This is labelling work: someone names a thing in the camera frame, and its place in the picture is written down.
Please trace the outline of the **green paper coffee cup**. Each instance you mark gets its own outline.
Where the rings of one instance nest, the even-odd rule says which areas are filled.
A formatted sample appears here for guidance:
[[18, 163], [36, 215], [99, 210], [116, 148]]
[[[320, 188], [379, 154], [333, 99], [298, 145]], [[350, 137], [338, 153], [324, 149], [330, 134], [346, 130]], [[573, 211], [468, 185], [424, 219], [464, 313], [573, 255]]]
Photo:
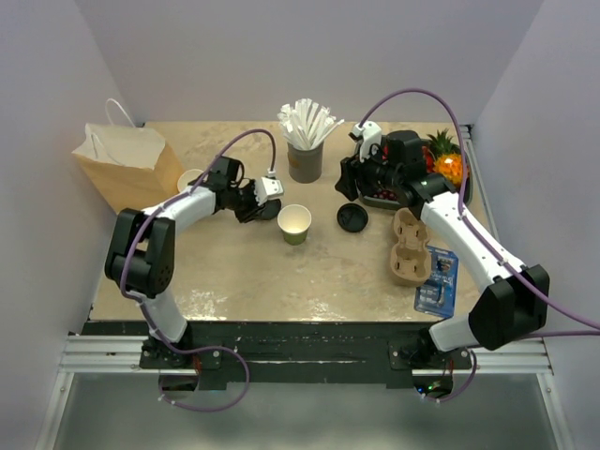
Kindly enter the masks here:
[[312, 223], [309, 210], [300, 204], [284, 206], [277, 215], [277, 225], [284, 241], [292, 246], [303, 244]]

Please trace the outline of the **black coffee cup lid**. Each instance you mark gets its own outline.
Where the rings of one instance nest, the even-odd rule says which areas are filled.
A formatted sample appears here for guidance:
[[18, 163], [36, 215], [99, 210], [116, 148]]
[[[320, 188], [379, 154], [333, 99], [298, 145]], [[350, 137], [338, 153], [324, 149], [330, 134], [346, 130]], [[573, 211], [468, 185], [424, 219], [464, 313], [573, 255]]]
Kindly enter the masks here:
[[360, 233], [368, 225], [368, 212], [359, 204], [345, 203], [337, 210], [337, 224], [348, 233]]

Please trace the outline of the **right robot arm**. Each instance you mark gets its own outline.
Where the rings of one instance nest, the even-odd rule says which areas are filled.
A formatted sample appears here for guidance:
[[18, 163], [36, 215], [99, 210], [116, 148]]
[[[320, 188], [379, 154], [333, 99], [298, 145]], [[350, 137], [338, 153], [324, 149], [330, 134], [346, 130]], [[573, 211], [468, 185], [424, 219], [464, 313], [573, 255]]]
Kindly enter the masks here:
[[480, 292], [472, 310], [436, 322], [422, 331], [417, 355], [428, 368], [439, 368], [451, 351], [482, 346], [493, 351], [545, 326], [549, 275], [528, 267], [504, 249], [462, 204], [462, 196], [443, 175], [428, 172], [423, 140], [411, 130], [383, 134], [373, 122], [350, 133], [354, 153], [340, 162], [336, 189], [348, 200], [370, 188], [393, 192], [400, 206], [440, 234], [457, 254]]

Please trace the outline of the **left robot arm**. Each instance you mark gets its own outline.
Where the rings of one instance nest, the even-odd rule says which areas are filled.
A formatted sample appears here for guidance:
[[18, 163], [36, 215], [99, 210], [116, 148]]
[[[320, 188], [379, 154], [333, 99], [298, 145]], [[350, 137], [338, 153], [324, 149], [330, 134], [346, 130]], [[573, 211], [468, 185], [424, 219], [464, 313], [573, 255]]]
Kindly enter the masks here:
[[243, 182], [237, 179], [242, 169], [241, 161], [219, 157], [170, 199], [117, 215], [105, 275], [141, 308], [151, 335], [164, 341], [162, 358], [174, 368], [187, 366], [194, 356], [194, 345], [183, 338], [188, 321], [170, 288], [177, 236], [221, 210], [231, 210], [238, 222], [248, 223], [270, 219], [281, 206], [284, 188], [273, 171]]

